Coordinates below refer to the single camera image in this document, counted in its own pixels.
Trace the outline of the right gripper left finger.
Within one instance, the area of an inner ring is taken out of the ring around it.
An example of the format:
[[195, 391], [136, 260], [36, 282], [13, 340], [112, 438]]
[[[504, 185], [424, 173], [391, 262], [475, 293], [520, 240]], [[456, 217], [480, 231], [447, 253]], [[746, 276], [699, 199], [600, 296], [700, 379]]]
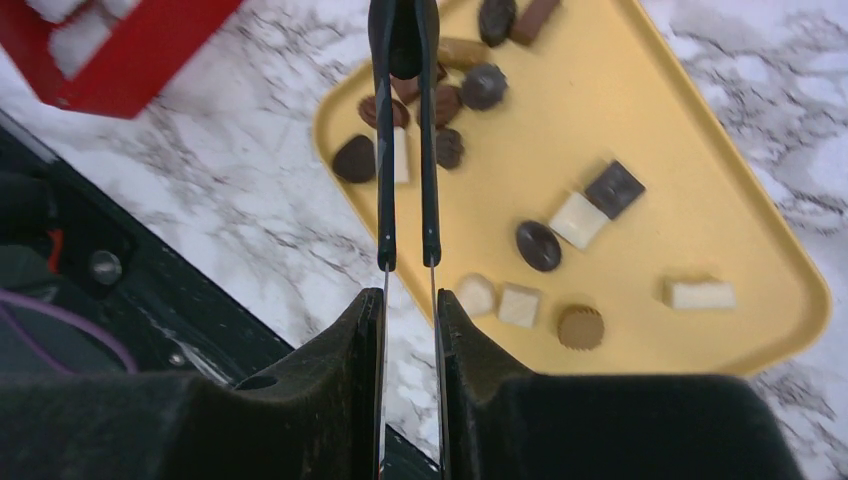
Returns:
[[394, 194], [394, 133], [389, 51], [395, 6], [393, 1], [372, 1], [368, 29], [375, 86], [377, 132], [377, 263], [383, 272], [396, 268]]

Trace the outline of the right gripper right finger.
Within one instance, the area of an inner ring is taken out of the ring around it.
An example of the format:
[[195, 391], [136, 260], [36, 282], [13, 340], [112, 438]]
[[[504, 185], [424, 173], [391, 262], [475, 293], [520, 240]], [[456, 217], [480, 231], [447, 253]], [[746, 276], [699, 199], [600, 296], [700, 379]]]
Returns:
[[442, 256], [436, 155], [436, 93], [439, 16], [435, 1], [414, 2], [422, 52], [420, 87], [422, 247], [424, 265], [436, 267]]

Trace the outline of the dark square chocolate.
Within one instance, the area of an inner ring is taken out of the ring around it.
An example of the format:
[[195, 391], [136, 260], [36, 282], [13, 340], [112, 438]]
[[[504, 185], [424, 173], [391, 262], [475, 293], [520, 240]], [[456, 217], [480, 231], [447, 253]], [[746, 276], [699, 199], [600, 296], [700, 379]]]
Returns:
[[589, 202], [608, 219], [617, 219], [644, 192], [645, 186], [618, 160], [607, 168], [584, 190]]

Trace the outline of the white square chocolate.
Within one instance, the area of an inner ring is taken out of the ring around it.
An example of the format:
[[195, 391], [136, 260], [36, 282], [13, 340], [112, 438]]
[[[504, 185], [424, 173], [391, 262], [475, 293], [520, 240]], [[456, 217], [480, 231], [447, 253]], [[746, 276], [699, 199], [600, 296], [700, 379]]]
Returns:
[[548, 227], [569, 244], [586, 250], [609, 218], [579, 192], [572, 192], [548, 221]]

